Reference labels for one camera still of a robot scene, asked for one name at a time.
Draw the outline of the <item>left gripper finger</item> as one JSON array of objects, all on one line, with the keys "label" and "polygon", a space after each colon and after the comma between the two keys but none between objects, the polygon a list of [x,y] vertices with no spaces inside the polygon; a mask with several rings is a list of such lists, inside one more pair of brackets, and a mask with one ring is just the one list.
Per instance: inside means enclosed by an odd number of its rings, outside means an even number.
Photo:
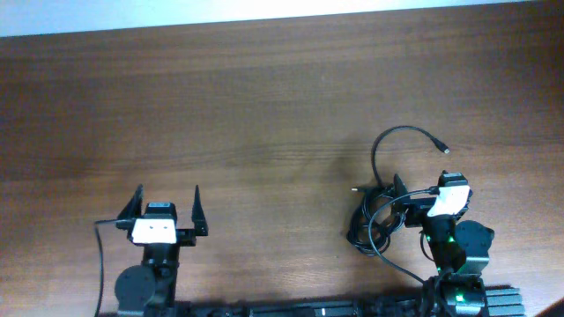
[{"label": "left gripper finger", "polygon": [[144,186],[139,184],[129,202],[116,217],[117,229],[130,229],[137,218],[141,217]]},{"label": "left gripper finger", "polygon": [[196,236],[207,236],[209,234],[209,227],[201,203],[200,190],[198,185],[196,185],[195,187],[195,197],[192,206],[191,220],[194,224]]}]

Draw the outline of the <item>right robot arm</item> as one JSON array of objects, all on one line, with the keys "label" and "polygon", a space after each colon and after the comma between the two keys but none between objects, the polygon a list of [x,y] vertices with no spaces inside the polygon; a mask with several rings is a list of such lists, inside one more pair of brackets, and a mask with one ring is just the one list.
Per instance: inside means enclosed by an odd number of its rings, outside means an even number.
[{"label": "right robot arm", "polygon": [[463,221],[472,195],[460,173],[444,171],[429,189],[428,198],[409,193],[401,178],[393,180],[394,211],[405,217],[404,225],[422,229],[437,275],[428,278],[416,299],[418,316],[487,316],[486,288],[482,270],[490,261],[488,250],[494,231],[479,222]]}]

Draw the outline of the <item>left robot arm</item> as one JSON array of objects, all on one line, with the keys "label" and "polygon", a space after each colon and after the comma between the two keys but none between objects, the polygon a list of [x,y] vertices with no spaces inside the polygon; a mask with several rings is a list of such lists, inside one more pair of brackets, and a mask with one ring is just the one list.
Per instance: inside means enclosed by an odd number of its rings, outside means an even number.
[{"label": "left robot arm", "polygon": [[144,188],[134,195],[117,216],[116,227],[127,232],[127,239],[143,248],[138,265],[125,269],[115,282],[119,316],[170,317],[178,314],[175,303],[180,250],[193,247],[205,237],[209,227],[195,188],[191,228],[178,228],[176,206],[171,202],[143,204]]}]

